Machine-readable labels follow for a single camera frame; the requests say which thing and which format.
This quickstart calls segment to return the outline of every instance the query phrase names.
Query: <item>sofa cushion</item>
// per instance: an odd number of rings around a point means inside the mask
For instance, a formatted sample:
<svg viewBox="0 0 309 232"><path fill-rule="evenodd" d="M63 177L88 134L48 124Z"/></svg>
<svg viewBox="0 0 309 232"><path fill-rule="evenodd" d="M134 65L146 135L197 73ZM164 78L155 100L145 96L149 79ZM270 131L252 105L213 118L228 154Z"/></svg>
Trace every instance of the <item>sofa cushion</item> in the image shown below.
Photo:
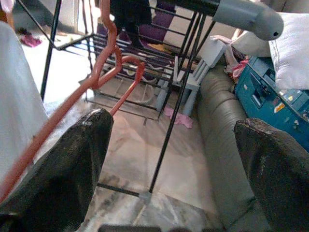
<svg viewBox="0 0 309 232"><path fill-rule="evenodd" d="M238 219L227 230L227 232L239 232L239 231L254 231L264 232L269 231L270 226L264 216L264 212L258 202L255 202L252 208Z"/></svg>
<svg viewBox="0 0 309 232"><path fill-rule="evenodd" d="M238 100L220 104L211 116L211 133L205 142L214 198L226 228L250 207L254 195L237 150L233 127L245 119Z"/></svg>
<svg viewBox="0 0 309 232"><path fill-rule="evenodd" d="M199 121L199 128L201 131L203 141L206 141L208 135L211 133L211 118L208 109L201 99L197 105L197 115Z"/></svg>
<svg viewBox="0 0 309 232"><path fill-rule="evenodd" d="M201 82L200 92L204 100L222 90L230 90L233 81L224 72L223 65L217 65L210 69Z"/></svg>
<svg viewBox="0 0 309 232"><path fill-rule="evenodd" d="M211 133L211 115L219 105L227 100L235 100L236 96L229 91L223 90L217 92L209 99L200 98L197 105L197 113L199 115L199 125L202 138L205 141Z"/></svg>

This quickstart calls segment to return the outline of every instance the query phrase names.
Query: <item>floor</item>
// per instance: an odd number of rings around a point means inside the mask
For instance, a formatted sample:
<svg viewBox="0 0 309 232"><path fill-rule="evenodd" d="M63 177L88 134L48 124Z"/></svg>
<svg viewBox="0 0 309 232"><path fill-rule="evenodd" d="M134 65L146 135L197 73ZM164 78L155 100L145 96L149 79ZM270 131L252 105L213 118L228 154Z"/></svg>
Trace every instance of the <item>floor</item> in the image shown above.
<svg viewBox="0 0 309 232"><path fill-rule="evenodd" d="M38 88L42 82L47 47L47 40L36 48L23 47ZM44 100L48 115L79 86L78 81L84 79L88 72L87 58L53 51ZM90 92L89 99L107 106L115 103ZM174 107L176 99L177 93L173 93L169 101L171 107ZM98 107L80 99L49 137L38 157L81 115ZM130 104L122 109L152 118L158 116L155 111ZM165 115L159 120L145 120L141 116L117 112L100 182L138 191L142 197L97 187L79 232L94 232L102 224L159 226L162 231L186 227L193 232L222 227L213 200L196 117L193 117L192 129L174 126L154 192L148 194L169 121Z"/></svg>

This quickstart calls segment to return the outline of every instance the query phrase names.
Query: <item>white cloth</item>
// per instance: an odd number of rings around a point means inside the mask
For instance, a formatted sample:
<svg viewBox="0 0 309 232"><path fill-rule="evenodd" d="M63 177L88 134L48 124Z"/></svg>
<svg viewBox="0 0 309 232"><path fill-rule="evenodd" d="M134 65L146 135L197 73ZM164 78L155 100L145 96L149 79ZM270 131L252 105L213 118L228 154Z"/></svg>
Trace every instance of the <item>white cloth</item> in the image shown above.
<svg viewBox="0 0 309 232"><path fill-rule="evenodd" d="M0 181L46 120L21 44L0 22Z"/></svg>
<svg viewBox="0 0 309 232"><path fill-rule="evenodd" d="M0 0L1 8L5 13L10 13L13 10L15 0Z"/></svg>
<svg viewBox="0 0 309 232"><path fill-rule="evenodd" d="M212 40L221 40L232 45L241 53L254 57L270 57L268 41L259 39L254 33L236 29L231 39L221 35L211 36Z"/></svg>
<svg viewBox="0 0 309 232"><path fill-rule="evenodd" d="M220 40L222 41L223 43L226 44L226 50L224 52L224 55L225 55L225 59L226 59L226 62L227 62L227 66L226 68L224 69L224 71L226 73L233 73L233 70L235 67L237 67L239 65L239 63L237 62L234 54L233 54L233 49L232 49L232 40L227 38L227 37L224 37L224 36L221 36L221 35L213 35L213 36L210 36L210 39L211 40Z"/></svg>
<svg viewBox="0 0 309 232"><path fill-rule="evenodd" d="M280 13L282 35L269 42L280 89L309 89L309 14Z"/></svg>

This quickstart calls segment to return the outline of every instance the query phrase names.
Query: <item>metal rack leg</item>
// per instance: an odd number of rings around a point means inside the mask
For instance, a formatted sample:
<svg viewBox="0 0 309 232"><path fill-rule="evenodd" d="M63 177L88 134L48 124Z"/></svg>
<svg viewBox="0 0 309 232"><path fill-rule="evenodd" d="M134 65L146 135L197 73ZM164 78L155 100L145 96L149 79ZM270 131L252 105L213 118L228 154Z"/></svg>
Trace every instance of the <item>metal rack leg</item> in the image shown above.
<svg viewBox="0 0 309 232"><path fill-rule="evenodd" d="M170 97L171 93L172 93L172 83L169 83L169 85L168 85L168 93L167 93L167 95L166 95L166 97L165 97L165 100L164 100L164 102L163 102L163 106L162 106L162 109L161 109L161 111L160 111L160 113L159 113L159 117L158 117L158 118L161 117L161 114L162 114L162 112L164 111L165 106L166 106L167 103L168 103L168 100L169 100L169 97Z"/></svg>
<svg viewBox="0 0 309 232"><path fill-rule="evenodd" d="M92 4L91 4L91 0L89 0L89 7L90 7L90 20L91 20L91 34L92 34L92 43L94 45L94 41L93 41L93 36L95 34L95 28L94 28L94 23L93 23L93 15L92 15ZM91 69L91 72L92 72L92 69L93 69L93 64L92 64L92 58L91 58L91 55L90 55L90 69Z"/></svg>
<svg viewBox="0 0 309 232"><path fill-rule="evenodd" d="M190 31L191 31L191 28L192 28L192 25L195 21L195 18L197 17L197 12L195 11L192 15L192 18L190 20L190 23L189 23L189 26L188 26L188 29L187 29L187 32L185 33L185 36L184 36L184 39L183 39L183 43L182 43L182 47L180 49L180 52L178 54L179 58L181 58L183 56L183 50L184 50L184 47L187 43L187 40L189 38L189 35L190 35Z"/></svg>
<svg viewBox="0 0 309 232"><path fill-rule="evenodd" d="M180 103L181 103L181 100L182 100L182 97L183 97L183 93L184 93L184 90L185 90L185 85L186 85L186 83L188 81L189 72L190 72L190 69L191 69L193 61L194 61L193 58L196 56L197 46L198 46L199 39L200 39L202 30L203 30L205 19L206 19L206 15L203 15L203 17L201 19L201 22L199 24L199 29L198 29L198 32L197 32L197 37L195 39L195 42L194 42L194 45L193 45L193 49L192 49L192 52L191 52L191 55L190 55L189 64L188 64L187 69L186 69L185 78L183 80L181 91L180 91L180 93L178 95L178 99L177 99L177 103L176 103L176 106L175 106L175 109L174 109L174 113L173 113L172 119L170 121L169 129L168 129L168 132L166 134L166 137L165 137L165 140L164 140L164 143L163 143L163 146L162 146L161 154L160 154L160 157L159 157L156 169L155 169L155 173L154 173L154 176L153 176L153 180L151 182L151 186L149 188L149 192L150 193L152 193L153 190L154 190L155 183L156 183L156 180L158 178L159 171L160 171L160 167L161 167L164 155L165 155L165 151L166 151L166 148L168 147L169 138L170 138L170 135L171 135L173 127L174 127L174 122L176 120L177 113L179 111Z"/></svg>
<svg viewBox="0 0 309 232"><path fill-rule="evenodd" d="M183 66L183 63L184 63L184 61L185 61L185 59L186 59L186 57L187 57L187 54L188 54L188 52L189 52L189 48L190 48L190 46L191 46L191 42L192 42L192 40L194 39L195 32L196 32L197 27L198 27L198 25L199 25L199 23L200 23L201 16L202 16L202 14L199 14L199 15L198 15L197 20L196 20L196 23L195 23L195 25L194 25L194 27L193 27L193 30L192 30L192 32L191 32L191 35L190 35L190 38L189 38L187 47L186 47L186 49L185 49L185 51L184 51L184 54L182 55L182 57L179 57L179 58L181 58L181 60L180 60L180 64L179 64L179 67L178 67L178 72L180 72L180 70L181 70L181 68L182 68L182 66Z"/></svg>
<svg viewBox="0 0 309 232"><path fill-rule="evenodd" d="M106 184L102 184L102 183L97 183L97 186L104 188L104 189L109 189L109 190L113 190L113 191L116 191L116 192L128 194L128 195L131 195L131 196L134 196L134 197L140 196L140 194L138 192L130 191L130 190L127 190L127 189L124 189L124 188L118 188L118 187L115 187L115 186L106 185Z"/></svg>
<svg viewBox="0 0 309 232"><path fill-rule="evenodd" d="M56 36L56 31L57 31L57 26L58 26L58 20L59 20L59 13L60 13L60 8L61 8L61 2L62 2L62 0L57 0L57 2L56 2L55 14L54 14L54 19L53 19L53 26L52 26L52 31L50 33L50 39L53 42L55 41L55 36ZM51 61L51 58L52 58L53 48L54 48L53 44L51 42L49 42L47 56L46 56L45 70L44 70L43 81L42 81L42 86L41 86L42 101L44 101L46 84L47 84L47 77L48 77L48 72L49 72L50 61Z"/></svg>
<svg viewBox="0 0 309 232"><path fill-rule="evenodd" d="M83 21L84 21L84 27L85 27L85 34L88 34L88 27L87 27L87 18L86 18L86 12L85 12L85 0L82 0L82 5L83 5ZM92 71L93 66L92 66L92 62L91 62L91 50L90 50L90 39L87 38L87 50L88 50L88 60L90 63L90 69Z"/></svg>
<svg viewBox="0 0 309 232"><path fill-rule="evenodd" d="M212 21L212 22L211 22L211 25L209 26L209 28L208 28L206 34L204 35L204 38L202 39L200 45L198 46L197 54L198 54L198 53L200 52L200 50L202 49L202 46L203 46L204 42L207 40L207 38L208 38L209 34L211 33L211 30L213 29L213 27L214 27L215 24L216 24L215 21Z"/></svg>

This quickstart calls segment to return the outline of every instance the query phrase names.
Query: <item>hanger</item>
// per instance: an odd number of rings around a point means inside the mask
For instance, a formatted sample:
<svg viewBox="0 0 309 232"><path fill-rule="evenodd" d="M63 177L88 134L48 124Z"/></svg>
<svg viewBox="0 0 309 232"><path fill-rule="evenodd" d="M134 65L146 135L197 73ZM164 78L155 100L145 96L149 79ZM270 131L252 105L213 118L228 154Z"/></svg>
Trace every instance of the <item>hanger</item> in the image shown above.
<svg viewBox="0 0 309 232"><path fill-rule="evenodd" d="M24 153L15 161L12 168L6 174L4 180L0 185L0 203L9 195L17 181L20 179L20 176L23 174L24 170L27 166L32 162L35 154L38 152L44 141L48 138L51 132L54 130L56 125L60 122L60 120L65 116L68 110L76 103L76 101L82 96L87 89L98 89L102 87L106 82L111 80L117 73L121 71L122 64L126 62L132 62L137 65L137 71L135 75L135 80L133 84L128 88L126 93L120 98L117 104L112 108L110 114L113 116L120 106L125 102L130 93L136 87L136 85L140 82L145 64L142 63L138 58L133 56L121 56L121 51L119 47L116 45L116 37L117 37L117 28L116 25L110 20L110 0L101 0L101 19L103 24L108 29L108 40L107 46L100 53L97 58L97 61L94 65L93 71L89 78L87 78L81 86L76 89L65 101L62 103L60 107L56 110L56 112L52 115L52 117L46 122L41 131L34 137L30 146L24 151ZM115 53L116 56L116 65L109 72L100 77L101 70L106 59L112 54Z"/></svg>

